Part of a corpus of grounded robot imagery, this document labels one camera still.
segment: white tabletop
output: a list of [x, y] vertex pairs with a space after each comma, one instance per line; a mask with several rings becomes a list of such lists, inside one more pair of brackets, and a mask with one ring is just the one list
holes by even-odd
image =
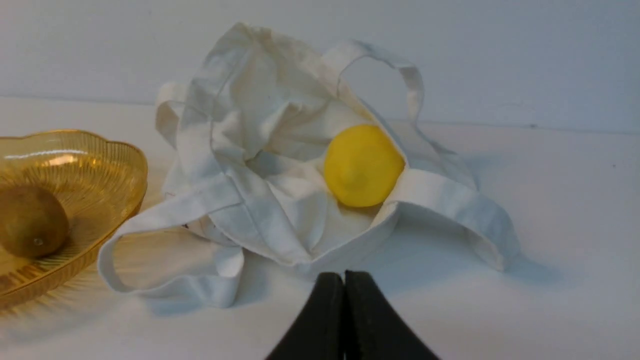
[[[0, 98], [0, 114], [0, 136], [79, 128], [137, 145], [151, 167], [146, 205], [158, 200], [173, 156], [154, 131], [153, 107]], [[410, 127], [395, 127], [418, 151]], [[639, 359], [640, 136], [424, 129], [462, 154], [482, 191], [510, 212], [523, 256], [502, 274], [457, 235], [404, 217], [356, 268], [373, 274], [417, 335], [444, 360]], [[142, 276], [193, 256], [162, 246], [180, 234], [132, 241], [123, 271]], [[312, 286], [249, 256], [234, 307], [167, 306], [109, 292], [91, 266], [0, 317], [0, 358], [262, 359]]]

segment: yellow lemon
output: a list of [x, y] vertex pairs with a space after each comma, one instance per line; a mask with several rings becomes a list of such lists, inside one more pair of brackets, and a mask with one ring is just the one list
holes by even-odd
[[358, 125], [329, 144], [324, 180], [338, 201], [364, 208], [382, 203], [403, 169], [403, 157], [378, 126]]

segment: amber glass bowl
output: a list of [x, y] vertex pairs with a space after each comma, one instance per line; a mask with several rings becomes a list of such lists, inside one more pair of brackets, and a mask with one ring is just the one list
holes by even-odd
[[18, 258], [0, 247], [0, 309], [57, 287], [95, 261], [100, 245], [140, 209], [147, 171], [137, 147], [86, 131], [0, 137], [0, 192], [41, 186], [58, 198], [70, 223], [64, 246], [49, 256]]

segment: tote bag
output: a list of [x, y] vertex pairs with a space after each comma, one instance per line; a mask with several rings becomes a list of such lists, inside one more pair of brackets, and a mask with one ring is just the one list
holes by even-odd
[[[121, 293], [187, 295], [227, 307], [235, 299], [243, 251], [301, 274], [341, 272], [389, 237], [402, 203], [461, 225], [474, 250], [504, 270], [518, 253], [508, 214], [477, 191], [456, 153], [424, 134], [428, 151], [419, 159], [406, 155], [385, 120], [340, 76], [365, 57], [400, 73], [415, 125], [424, 97], [418, 68], [354, 40], [322, 55], [270, 29], [236, 24], [188, 86], [163, 86], [156, 128], [177, 154], [166, 198], [126, 221], [102, 246], [98, 269], [106, 284]], [[337, 202], [323, 178], [332, 138], [360, 124], [379, 126], [406, 163], [386, 201], [365, 210]], [[144, 289], [121, 280], [113, 248], [122, 236], [182, 225], [215, 244], [212, 270]]]

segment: kiwi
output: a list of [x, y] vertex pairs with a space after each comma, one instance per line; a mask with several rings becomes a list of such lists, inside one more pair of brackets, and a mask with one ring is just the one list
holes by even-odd
[[69, 220], [55, 195], [37, 186], [0, 193], [0, 245], [22, 258], [58, 250], [67, 239]]

